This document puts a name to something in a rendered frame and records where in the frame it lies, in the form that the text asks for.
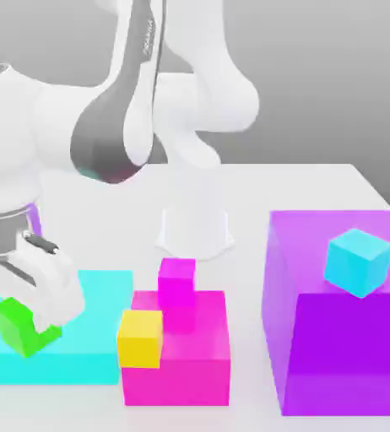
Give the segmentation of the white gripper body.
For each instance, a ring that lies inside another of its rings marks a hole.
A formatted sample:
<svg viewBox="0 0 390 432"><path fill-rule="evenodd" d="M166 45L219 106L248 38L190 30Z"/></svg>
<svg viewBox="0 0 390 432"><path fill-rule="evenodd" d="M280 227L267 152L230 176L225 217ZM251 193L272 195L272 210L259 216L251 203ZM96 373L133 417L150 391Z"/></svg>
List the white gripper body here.
<svg viewBox="0 0 390 432"><path fill-rule="evenodd" d="M33 282L0 264L0 298L14 298L27 306L37 332L63 326L84 311L77 271L63 253L14 251L8 255L8 263L30 276Z"/></svg>

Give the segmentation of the small green cube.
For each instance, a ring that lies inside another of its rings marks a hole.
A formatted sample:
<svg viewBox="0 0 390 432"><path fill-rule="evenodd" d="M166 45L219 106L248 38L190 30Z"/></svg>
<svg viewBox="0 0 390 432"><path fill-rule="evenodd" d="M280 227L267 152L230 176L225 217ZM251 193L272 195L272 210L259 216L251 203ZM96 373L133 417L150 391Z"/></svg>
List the small green cube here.
<svg viewBox="0 0 390 432"><path fill-rule="evenodd" d="M0 301L0 336L23 358L29 358L62 336L60 327L49 326L37 332L33 313L14 298Z"/></svg>

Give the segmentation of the small yellow cube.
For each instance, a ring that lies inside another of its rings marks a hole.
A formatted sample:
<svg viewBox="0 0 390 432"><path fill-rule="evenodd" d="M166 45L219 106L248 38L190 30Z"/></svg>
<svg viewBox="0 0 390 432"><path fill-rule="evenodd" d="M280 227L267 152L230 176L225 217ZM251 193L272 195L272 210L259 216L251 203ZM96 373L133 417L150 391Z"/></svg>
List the small yellow cube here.
<svg viewBox="0 0 390 432"><path fill-rule="evenodd" d="M160 310L125 310L117 336L121 368L158 369L163 346Z"/></svg>

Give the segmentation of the small magenta cube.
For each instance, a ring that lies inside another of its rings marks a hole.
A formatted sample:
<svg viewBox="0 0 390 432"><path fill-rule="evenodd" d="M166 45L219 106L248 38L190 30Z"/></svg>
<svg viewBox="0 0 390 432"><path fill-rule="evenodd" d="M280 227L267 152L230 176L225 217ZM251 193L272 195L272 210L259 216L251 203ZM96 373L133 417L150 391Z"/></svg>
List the small magenta cube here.
<svg viewBox="0 0 390 432"><path fill-rule="evenodd" d="M163 312L164 330L190 332L195 319L194 259L165 257L158 274L158 301Z"/></svg>

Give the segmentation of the small cyan cube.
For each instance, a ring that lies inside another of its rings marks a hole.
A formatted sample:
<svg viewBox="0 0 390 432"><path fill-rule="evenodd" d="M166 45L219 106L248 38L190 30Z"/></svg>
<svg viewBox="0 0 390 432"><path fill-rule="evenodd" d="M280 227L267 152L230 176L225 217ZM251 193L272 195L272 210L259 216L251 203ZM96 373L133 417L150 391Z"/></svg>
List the small cyan cube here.
<svg viewBox="0 0 390 432"><path fill-rule="evenodd" d="M328 242L324 279L363 299L387 280L390 241L360 229L349 229Z"/></svg>

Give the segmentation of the large cyan box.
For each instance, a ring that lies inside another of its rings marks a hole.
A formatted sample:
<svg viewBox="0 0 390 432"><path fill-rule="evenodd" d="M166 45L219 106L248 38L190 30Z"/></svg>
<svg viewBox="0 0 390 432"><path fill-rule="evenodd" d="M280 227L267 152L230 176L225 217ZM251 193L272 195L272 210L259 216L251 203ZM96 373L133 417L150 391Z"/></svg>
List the large cyan box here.
<svg viewBox="0 0 390 432"><path fill-rule="evenodd" d="M61 327L62 336L23 358L0 336L0 385L113 385L119 381L116 333L131 305L133 275L81 270L84 312Z"/></svg>

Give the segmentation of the large pink box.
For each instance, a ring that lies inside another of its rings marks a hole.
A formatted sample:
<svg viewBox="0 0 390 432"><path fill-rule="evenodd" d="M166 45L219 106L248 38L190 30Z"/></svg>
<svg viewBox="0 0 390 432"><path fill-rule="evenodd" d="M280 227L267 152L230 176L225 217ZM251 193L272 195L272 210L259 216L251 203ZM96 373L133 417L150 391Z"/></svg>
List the large pink box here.
<svg viewBox="0 0 390 432"><path fill-rule="evenodd" d="M227 406L230 340L225 293L197 291L195 304L162 310L158 369L122 369L127 406Z"/></svg>

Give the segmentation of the large purple box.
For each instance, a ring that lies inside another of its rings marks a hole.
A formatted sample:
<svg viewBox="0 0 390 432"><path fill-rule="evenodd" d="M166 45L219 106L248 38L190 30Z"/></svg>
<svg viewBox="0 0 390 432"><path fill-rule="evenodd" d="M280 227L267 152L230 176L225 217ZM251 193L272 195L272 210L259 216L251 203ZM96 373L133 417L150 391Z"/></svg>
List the large purple box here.
<svg viewBox="0 0 390 432"><path fill-rule="evenodd" d="M351 229L390 242L390 210L270 214L261 316L284 416L390 416L390 266L364 298L324 278Z"/></svg>

